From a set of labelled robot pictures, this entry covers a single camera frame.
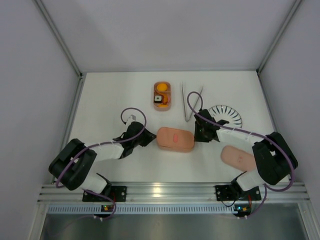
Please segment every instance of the gray floor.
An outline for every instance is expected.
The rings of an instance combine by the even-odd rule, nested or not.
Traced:
[[[266,204],[248,220],[233,215],[116,215],[100,222],[48,215],[41,240],[307,240],[298,206]]]

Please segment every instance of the vent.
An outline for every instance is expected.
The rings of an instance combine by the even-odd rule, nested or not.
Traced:
[[[48,214],[107,214],[102,205],[51,204]],[[233,214],[222,204],[118,204],[115,214]]]

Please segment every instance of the black cable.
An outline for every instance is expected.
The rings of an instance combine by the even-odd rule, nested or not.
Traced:
[[[231,205],[226,205],[226,204],[224,203],[224,201],[222,201],[222,200],[221,200],[221,202],[222,202],[223,205],[225,205],[226,207],[230,208],[230,207],[232,207],[232,206],[235,204],[236,200],[234,200]]]

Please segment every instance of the round plate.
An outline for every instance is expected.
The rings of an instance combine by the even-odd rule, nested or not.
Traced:
[[[242,118],[240,114],[230,106],[216,105],[209,108],[210,113],[214,117],[215,121],[226,120],[229,123],[226,124],[232,128],[242,128]]]

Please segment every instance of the silver tongs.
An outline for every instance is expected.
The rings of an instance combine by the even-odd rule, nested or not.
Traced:
[[[199,94],[200,94],[200,95],[202,94],[203,89],[204,89],[204,86],[202,85],[202,86],[201,86],[201,89],[200,89],[200,91],[199,91]],[[181,84],[181,93],[182,93],[182,104],[183,104],[184,120],[185,120],[186,122],[189,122],[190,119],[191,119],[191,116],[192,116],[192,113],[193,113],[193,112],[191,111],[191,113],[190,113],[190,115],[189,115],[189,118],[187,118],[186,98],[185,98],[185,93],[184,93],[184,83],[183,83],[183,82],[182,82],[182,84]],[[197,97],[197,99],[196,99],[196,101],[195,101],[195,104],[194,104],[193,107],[192,107],[193,109],[197,106],[198,101],[199,101],[199,98],[200,98],[200,96]]]

